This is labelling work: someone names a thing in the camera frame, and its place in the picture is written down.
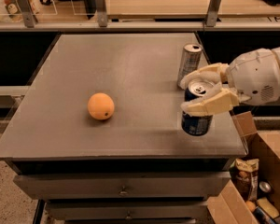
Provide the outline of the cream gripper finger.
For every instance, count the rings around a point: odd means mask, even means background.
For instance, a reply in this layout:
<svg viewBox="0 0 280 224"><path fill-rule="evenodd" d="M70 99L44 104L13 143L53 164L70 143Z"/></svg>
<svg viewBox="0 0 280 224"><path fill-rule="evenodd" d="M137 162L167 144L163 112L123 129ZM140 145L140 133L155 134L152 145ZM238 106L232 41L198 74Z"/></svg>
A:
<svg viewBox="0 0 280 224"><path fill-rule="evenodd" d="M218 83L205 96L182 103L181 109L190 116L204 117L231 111L238 104L235 89L224 88Z"/></svg>
<svg viewBox="0 0 280 224"><path fill-rule="evenodd" d="M229 66L226 63L213 63L202 68L199 68L187 75L185 75L179 82L179 87L185 90L191 81L194 79L202 79L217 84L219 82L226 82L226 71Z"/></svg>

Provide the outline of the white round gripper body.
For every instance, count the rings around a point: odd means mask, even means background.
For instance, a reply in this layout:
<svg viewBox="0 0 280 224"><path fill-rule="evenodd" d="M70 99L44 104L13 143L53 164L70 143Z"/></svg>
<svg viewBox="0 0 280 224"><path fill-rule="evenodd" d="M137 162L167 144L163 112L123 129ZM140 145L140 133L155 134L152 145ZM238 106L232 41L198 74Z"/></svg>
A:
<svg viewBox="0 0 280 224"><path fill-rule="evenodd" d="M256 49L239 55L227 70L228 84L239 101L264 105L280 98L280 48Z"/></svg>

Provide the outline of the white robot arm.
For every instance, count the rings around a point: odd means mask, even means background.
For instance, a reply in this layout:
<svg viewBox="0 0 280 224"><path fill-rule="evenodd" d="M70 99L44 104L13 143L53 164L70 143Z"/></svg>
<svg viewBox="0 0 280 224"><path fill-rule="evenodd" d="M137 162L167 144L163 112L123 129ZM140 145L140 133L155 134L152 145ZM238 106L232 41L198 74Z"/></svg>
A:
<svg viewBox="0 0 280 224"><path fill-rule="evenodd" d="M280 47L243 53L231 63L213 63L199 68L180 82L187 89L194 81L206 80L213 87L206 95L181 104L195 117L212 116L240 104L264 105L280 98Z"/></svg>

